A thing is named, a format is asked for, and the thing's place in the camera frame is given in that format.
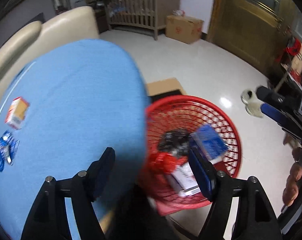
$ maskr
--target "blue tablecloth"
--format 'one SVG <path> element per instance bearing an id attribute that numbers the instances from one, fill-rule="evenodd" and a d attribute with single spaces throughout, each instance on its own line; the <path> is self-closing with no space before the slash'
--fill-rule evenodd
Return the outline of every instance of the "blue tablecloth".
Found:
<path id="1" fill-rule="evenodd" d="M 0 172 L 0 223 L 20 239 L 31 205 L 48 175 L 71 178 L 115 149 L 115 166 L 103 195 L 93 203 L 98 219 L 134 183 L 145 158 L 145 115 L 149 103 L 143 79 L 132 58 L 102 40 L 81 40 L 42 55 L 25 66 L 0 113 L 0 136 L 13 131 L 4 123 L 14 98 L 30 103 L 13 166 Z M 70 199 L 67 216 L 73 239 L 79 239 Z"/>

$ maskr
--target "red mesh basket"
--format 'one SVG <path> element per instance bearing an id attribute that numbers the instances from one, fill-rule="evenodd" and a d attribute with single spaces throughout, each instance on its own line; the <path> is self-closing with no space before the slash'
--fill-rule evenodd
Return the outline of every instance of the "red mesh basket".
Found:
<path id="1" fill-rule="evenodd" d="M 216 105 L 192 96 L 170 96 L 160 99 L 147 108 L 147 150 L 157 149 L 162 134 L 177 128 L 195 131 L 203 124 L 210 124 L 228 144 L 223 161 L 214 165 L 217 170 L 236 177 L 241 164 L 241 142 L 230 118 Z M 179 209 L 199 208 L 210 204 L 200 193 L 179 197 L 163 175 L 151 173 L 147 166 L 142 170 L 139 184 L 156 201 Z"/>

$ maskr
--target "small cardboard box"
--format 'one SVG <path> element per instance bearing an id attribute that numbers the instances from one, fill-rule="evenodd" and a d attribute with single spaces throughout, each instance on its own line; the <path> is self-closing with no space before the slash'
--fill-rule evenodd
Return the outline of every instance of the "small cardboard box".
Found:
<path id="1" fill-rule="evenodd" d="M 148 95 L 151 97 L 174 90 L 180 90 L 182 95 L 187 94 L 176 78 L 168 78 L 165 80 L 148 83 L 146 84 L 146 88 Z"/>
<path id="2" fill-rule="evenodd" d="M 203 20 L 188 16 L 167 16 L 165 35 L 169 38 L 190 44 L 201 38 Z"/>
<path id="3" fill-rule="evenodd" d="M 28 107 L 29 103 L 22 97 L 15 98 L 10 105 L 4 122 L 16 130 L 21 129 L 21 123 L 25 118 L 25 111 Z"/>

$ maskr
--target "wooden door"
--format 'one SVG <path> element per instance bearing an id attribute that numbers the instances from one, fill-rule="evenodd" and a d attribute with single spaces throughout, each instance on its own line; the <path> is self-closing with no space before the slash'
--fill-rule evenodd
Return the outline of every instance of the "wooden door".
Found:
<path id="1" fill-rule="evenodd" d="M 212 42 L 267 77 L 280 76 L 275 59 L 286 46 L 294 15 L 292 0 L 223 0 Z"/>

